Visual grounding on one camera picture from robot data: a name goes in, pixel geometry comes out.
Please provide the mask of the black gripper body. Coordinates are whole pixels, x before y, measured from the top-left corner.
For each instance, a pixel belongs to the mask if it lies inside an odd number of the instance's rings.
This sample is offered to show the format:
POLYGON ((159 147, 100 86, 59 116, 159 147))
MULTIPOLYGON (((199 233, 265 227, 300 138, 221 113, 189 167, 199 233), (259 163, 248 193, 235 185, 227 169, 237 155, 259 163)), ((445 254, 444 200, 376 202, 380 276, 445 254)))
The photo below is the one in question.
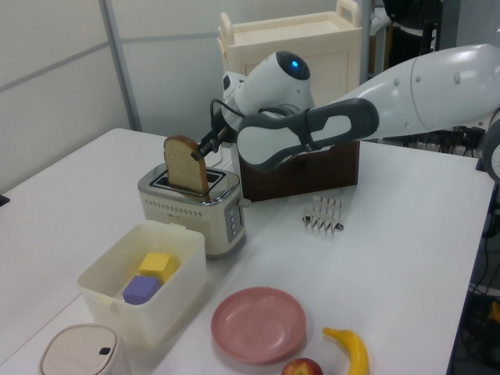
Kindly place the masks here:
POLYGON ((217 150, 222 143, 234 143, 236 141, 236 131, 231 127, 224 127, 220 130, 212 130, 210 145, 212 150, 217 150))

